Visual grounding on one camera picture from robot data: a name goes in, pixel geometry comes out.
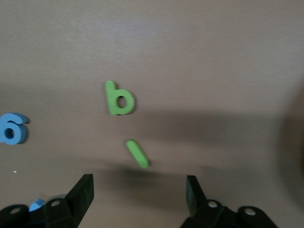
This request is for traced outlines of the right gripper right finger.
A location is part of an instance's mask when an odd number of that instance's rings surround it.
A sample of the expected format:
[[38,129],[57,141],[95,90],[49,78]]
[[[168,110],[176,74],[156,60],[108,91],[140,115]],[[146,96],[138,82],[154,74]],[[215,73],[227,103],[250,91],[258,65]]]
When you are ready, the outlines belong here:
[[196,176],[186,178],[186,202],[190,216],[182,228],[276,228],[277,225],[261,209],[242,206],[237,212],[220,202],[207,199]]

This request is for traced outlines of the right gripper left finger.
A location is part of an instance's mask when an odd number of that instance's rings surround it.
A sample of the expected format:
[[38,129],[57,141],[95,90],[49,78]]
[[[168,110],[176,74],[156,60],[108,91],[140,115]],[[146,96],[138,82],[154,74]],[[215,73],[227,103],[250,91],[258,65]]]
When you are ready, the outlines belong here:
[[94,199],[94,178],[85,174],[64,198],[48,201],[29,211],[23,204],[0,210],[2,228],[77,228]]

